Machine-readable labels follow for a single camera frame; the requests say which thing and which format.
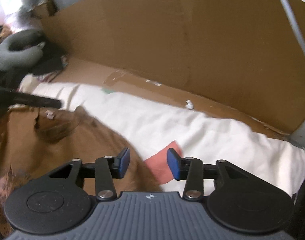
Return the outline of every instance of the blue gripper pad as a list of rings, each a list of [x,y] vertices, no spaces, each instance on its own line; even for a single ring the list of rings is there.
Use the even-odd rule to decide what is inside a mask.
[[[52,236],[15,231],[8,237],[8,240],[46,239],[294,240],[283,231],[265,236],[230,231],[214,222],[200,203],[183,200],[178,192],[123,192],[117,200],[99,203],[83,224],[70,231]]]
[[[119,169],[118,169],[120,178],[123,178],[125,176],[129,163],[130,163],[130,149],[127,148],[123,152],[123,154],[120,158],[120,164],[119,164]]]

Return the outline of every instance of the stuffed toy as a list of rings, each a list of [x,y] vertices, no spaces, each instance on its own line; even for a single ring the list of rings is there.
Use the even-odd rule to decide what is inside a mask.
[[[43,56],[43,43],[32,46],[41,36],[39,31],[26,30],[5,38],[0,44],[0,71],[33,67]]]
[[[12,33],[8,25],[0,25],[0,43]]]
[[[61,71],[64,55],[66,52],[41,31],[32,29],[11,34],[0,43],[0,86],[17,89],[29,73],[40,76]]]

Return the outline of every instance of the white cable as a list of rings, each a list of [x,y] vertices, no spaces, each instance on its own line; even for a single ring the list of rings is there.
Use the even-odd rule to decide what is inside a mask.
[[[299,26],[297,24],[297,21],[296,21],[296,18],[294,17],[294,12],[292,11],[291,9],[291,6],[288,2],[288,0],[280,0],[285,12],[286,12],[286,15],[287,15],[287,18],[289,20],[289,23],[291,25],[291,28],[294,32],[294,35],[302,49],[302,52],[304,53],[305,55],[305,40],[302,36],[302,33],[299,29]]]

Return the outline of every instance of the metal pivot screw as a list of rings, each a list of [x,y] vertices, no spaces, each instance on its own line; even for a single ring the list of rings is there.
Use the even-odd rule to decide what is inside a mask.
[[[113,196],[113,192],[111,190],[102,190],[98,193],[98,197],[100,198],[110,198]]]
[[[191,199],[199,198],[201,196],[201,192],[198,190],[188,190],[186,192],[186,196]]]

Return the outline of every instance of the gray neck pillow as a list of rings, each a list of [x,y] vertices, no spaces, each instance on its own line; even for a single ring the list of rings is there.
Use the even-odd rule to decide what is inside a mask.
[[[40,31],[26,30],[14,33],[0,44],[0,71],[8,71],[11,68],[31,68],[43,56],[44,43],[23,49],[37,41],[42,36]]]

